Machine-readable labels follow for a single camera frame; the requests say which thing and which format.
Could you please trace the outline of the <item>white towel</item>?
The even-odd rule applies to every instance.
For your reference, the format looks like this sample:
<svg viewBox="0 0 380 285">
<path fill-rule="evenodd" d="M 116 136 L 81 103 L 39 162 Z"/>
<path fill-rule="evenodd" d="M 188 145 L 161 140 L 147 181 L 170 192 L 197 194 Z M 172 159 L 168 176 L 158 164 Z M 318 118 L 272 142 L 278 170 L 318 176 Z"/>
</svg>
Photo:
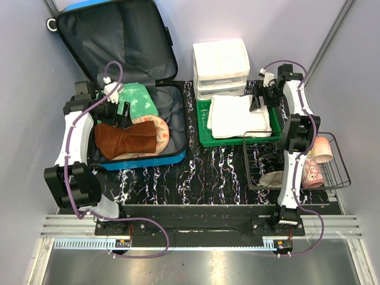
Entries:
<svg viewBox="0 0 380 285">
<path fill-rule="evenodd" d="M 214 95 L 211 99 L 207 129 L 214 139 L 232 137 L 269 137 L 272 134 L 268 107 L 250 110 L 253 96 Z"/>
</svg>

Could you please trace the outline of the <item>blue fish-print suitcase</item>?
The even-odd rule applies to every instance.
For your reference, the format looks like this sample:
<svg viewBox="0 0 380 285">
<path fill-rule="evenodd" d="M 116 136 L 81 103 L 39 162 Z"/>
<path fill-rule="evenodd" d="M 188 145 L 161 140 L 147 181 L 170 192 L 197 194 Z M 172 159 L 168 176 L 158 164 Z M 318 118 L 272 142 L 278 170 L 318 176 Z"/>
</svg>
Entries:
<svg viewBox="0 0 380 285">
<path fill-rule="evenodd" d="M 104 68 L 124 83 L 144 84 L 169 127 L 169 145 L 153 159 L 107 161 L 90 140 L 88 158 L 107 170 L 161 166 L 186 156 L 188 123 L 183 88 L 175 81 L 178 65 L 168 28 L 154 1 L 84 1 L 47 20 L 85 75 L 101 87 Z"/>
</svg>

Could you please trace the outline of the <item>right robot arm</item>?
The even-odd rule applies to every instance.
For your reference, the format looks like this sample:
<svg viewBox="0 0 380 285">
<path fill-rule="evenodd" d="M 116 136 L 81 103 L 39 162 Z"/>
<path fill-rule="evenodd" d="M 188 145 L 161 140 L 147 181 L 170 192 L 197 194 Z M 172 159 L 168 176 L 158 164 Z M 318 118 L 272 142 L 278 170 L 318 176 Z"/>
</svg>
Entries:
<svg viewBox="0 0 380 285">
<path fill-rule="evenodd" d="M 289 115 L 280 136 L 283 149 L 284 170 L 280 195 L 274 214 L 263 221 L 263 229 L 275 235 L 286 235 L 300 226 L 302 206 L 299 202 L 300 187 L 307 154 L 314 146 L 321 123 L 314 116 L 306 99 L 306 68 L 290 60 L 277 60 L 260 69 L 262 92 L 252 96 L 249 110 L 261 107 L 259 97 L 268 107 L 277 107 L 282 97 L 286 98 Z"/>
</svg>

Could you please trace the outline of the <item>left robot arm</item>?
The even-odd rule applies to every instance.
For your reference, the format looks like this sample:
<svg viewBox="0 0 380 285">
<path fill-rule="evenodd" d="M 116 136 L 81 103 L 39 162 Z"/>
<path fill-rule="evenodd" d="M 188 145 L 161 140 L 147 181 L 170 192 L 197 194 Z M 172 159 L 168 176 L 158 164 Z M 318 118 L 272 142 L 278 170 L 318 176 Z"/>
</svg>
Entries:
<svg viewBox="0 0 380 285">
<path fill-rule="evenodd" d="M 71 210 L 79 219 L 92 215 L 107 223 L 115 235 L 128 229 L 120 206 L 107 198 L 99 180 L 90 169 L 89 149 L 97 119 L 115 121 L 122 83 L 105 79 L 104 91 L 97 91 L 94 83 L 75 83 L 76 94 L 66 102 L 63 113 L 65 132 L 61 150 L 52 167 L 44 170 L 44 180 L 61 210 Z"/>
</svg>

